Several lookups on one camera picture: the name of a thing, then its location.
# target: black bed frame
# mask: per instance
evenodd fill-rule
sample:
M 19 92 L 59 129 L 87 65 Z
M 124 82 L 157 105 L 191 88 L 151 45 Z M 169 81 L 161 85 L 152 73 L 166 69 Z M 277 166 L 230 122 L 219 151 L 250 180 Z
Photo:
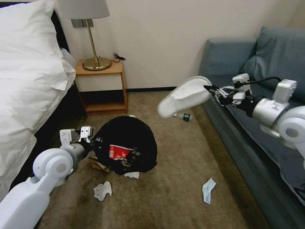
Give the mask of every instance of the black bed frame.
M 25 2 L 0 2 L 0 8 L 6 7 L 9 5 L 15 5 Z M 59 44 L 60 48 L 64 48 L 67 51 L 69 51 L 69 47 L 66 41 L 66 37 L 64 35 L 64 31 L 61 27 L 59 18 L 54 11 L 51 17 L 51 20 L 55 26 L 56 29 L 56 38 L 57 42 Z M 17 184 L 25 181 L 31 174 L 32 174 L 32 165 L 35 160 L 35 158 L 44 150 L 48 149 L 50 147 L 50 144 L 52 142 L 52 138 L 54 135 L 56 135 L 58 123 L 61 120 L 62 113 L 65 112 L 64 110 L 67 109 L 67 106 L 65 105 L 68 102 L 67 97 L 70 97 L 69 94 L 74 94 L 75 90 L 71 88 L 67 95 L 63 98 L 63 100 L 60 102 L 59 106 L 56 108 L 56 110 L 52 113 L 50 118 L 46 121 L 46 123 L 39 129 L 39 131 L 35 134 L 35 137 L 37 138 L 37 143 L 34 146 L 34 148 L 31 151 L 31 154 L 29 155 L 28 159 L 23 164 L 19 174 L 12 182 L 10 189 L 12 189 Z

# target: crumpled tissue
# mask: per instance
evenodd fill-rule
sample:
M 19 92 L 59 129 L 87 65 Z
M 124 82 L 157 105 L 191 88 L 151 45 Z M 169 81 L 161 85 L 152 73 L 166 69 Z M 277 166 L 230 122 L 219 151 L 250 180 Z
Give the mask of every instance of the crumpled tissue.
M 207 204 L 211 204 L 211 191 L 215 187 L 216 183 L 210 178 L 203 186 L 202 186 L 202 194 L 203 201 Z
M 97 185 L 94 189 L 94 197 L 99 201 L 103 201 L 107 193 L 111 196 L 112 190 L 109 181 L 106 181 L 104 184 Z
M 140 174 L 139 172 L 131 172 L 131 173 L 125 173 L 124 176 L 139 179 Z

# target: wooden nightstand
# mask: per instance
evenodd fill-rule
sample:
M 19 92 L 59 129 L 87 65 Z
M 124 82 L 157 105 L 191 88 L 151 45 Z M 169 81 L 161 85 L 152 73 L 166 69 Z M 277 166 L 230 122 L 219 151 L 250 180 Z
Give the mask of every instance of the wooden nightstand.
M 86 115 L 128 112 L 123 61 L 101 71 L 88 71 L 81 59 L 75 66 L 76 88 Z

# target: red paper cup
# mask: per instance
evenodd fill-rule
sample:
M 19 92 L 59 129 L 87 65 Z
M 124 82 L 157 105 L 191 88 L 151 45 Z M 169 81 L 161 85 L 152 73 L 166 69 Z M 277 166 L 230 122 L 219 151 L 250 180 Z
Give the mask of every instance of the red paper cup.
M 109 157 L 114 160 L 125 160 L 125 157 L 133 149 L 128 149 L 122 146 L 110 145 L 109 147 Z

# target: white pillow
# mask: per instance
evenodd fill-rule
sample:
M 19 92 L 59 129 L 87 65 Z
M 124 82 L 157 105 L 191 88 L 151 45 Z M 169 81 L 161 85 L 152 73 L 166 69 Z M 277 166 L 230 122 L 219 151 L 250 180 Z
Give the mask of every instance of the white pillow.
M 47 0 L 0 8 L 0 79 L 34 80 L 65 90 L 68 77 L 51 21 L 53 10 L 54 2 Z

